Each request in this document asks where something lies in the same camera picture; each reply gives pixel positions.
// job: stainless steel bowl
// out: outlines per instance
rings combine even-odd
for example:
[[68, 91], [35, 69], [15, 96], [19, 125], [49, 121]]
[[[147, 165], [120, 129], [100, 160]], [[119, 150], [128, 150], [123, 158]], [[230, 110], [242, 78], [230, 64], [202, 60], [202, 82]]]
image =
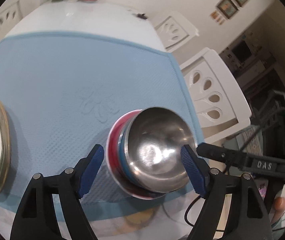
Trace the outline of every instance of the stainless steel bowl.
[[134, 117], [124, 132], [124, 156], [134, 179], [144, 188], [167, 193], [183, 187], [188, 176], [180, 149], [189, 144], [196, 150], [188, 125], [171, 110], [152, 107]]
[[119, 187], [124, 190], [127, 194], [144, 199], [144, 200], [152, 200], [156, 198], [160, 198], [164, 196], [164, 193], [157, 193], [157, 192], [152, 192], [150, 190], [147, 190], [143, 187], [137, 186], [133, 183], [131, 183], [126, 176], [124, 176], [121, 168], [119, 167], [118, 161], [118, 153], [117, 150], [115, 149], [115, 145], [113, 144], [114, 138], [117, 138], [117, 133], [119, 133], [119, 126], [122, 126], [122, 122], [128, 118], [128, 116], [131, 116], [133, 114], [132, 112], [129, 112], [127, 114], [124, 114], [122, 117], [120, 117], [116, 123], [113, 125], [111, 128], [108, 137], [107, 137], [107, 144], [106, 144], [106, 149], [105, 149], [105, 159], [107, 163], [107, 167], [110, 171], [111, 176], [115, 180], [115, 182], [119, 185]]

